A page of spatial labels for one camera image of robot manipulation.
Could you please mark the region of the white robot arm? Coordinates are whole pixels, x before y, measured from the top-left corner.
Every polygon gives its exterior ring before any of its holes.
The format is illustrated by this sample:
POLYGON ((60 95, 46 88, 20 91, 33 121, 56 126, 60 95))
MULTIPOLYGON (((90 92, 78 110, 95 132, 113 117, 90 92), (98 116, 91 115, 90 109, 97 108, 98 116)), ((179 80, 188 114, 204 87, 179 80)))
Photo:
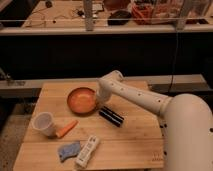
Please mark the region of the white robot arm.
POLYGON ((98 85, 99 103, 115 94, 164 120, 164 171, 213 171, 213 113, 202 98, 128 86, 118 70, 99 78, 98 85))

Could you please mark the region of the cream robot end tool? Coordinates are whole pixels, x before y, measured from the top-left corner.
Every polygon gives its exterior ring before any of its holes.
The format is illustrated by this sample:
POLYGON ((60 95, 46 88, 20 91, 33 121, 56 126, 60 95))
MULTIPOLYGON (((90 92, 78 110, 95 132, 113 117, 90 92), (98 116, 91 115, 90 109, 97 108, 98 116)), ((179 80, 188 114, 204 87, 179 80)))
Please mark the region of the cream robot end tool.
POLYGON ((96 102, 97 102, 97 107, 101 108, 107 103, 107 99, 97 97, 96 102))

